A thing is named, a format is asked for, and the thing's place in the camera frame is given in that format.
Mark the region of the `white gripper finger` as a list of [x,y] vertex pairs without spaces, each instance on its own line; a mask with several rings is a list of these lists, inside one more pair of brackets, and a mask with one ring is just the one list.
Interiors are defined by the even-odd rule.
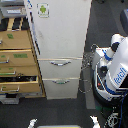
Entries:
[[98,122],[98,118],[96,116],[90,116],[90,118],[92,119],[92,121],[94,123],[93,128],[101,128],[100,124]]
[[28,128],[34,128],[35,123],[37,122],[37,120],[38,119],[32,119],[32,120],[30,120]]

